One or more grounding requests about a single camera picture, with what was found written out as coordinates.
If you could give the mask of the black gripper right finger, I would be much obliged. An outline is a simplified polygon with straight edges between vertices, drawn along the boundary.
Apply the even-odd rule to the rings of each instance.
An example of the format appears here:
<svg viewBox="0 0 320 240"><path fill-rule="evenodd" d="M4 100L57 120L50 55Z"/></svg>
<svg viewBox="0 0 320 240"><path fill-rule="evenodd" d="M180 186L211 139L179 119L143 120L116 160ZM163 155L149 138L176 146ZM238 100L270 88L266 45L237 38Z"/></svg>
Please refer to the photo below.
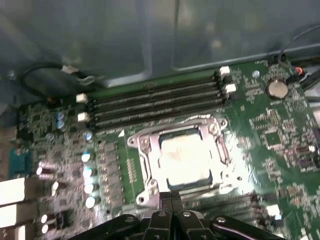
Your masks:
<svg viewBox="0 0 320 240"><path fill-rule="evenodd" d="M186 210L178 192L172 193L172 209L184 240L283 240L284 237L227 215L204 219L200 212Z"/></svg>

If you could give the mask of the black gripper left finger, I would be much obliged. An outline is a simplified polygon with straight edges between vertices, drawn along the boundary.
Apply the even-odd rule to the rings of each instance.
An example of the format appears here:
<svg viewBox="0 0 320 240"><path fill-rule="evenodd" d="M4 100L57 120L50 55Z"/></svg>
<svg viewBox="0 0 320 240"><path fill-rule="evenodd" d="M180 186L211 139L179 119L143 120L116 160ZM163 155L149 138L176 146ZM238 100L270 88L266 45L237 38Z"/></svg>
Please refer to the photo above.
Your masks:
<svg viewBox="0 0 320 240"><path fill-rule="evenodd" d="M141 219L123 214L84 231L72 240L169 240L173 218L173 194L159 194L158 210L145 213Z"/></svg>

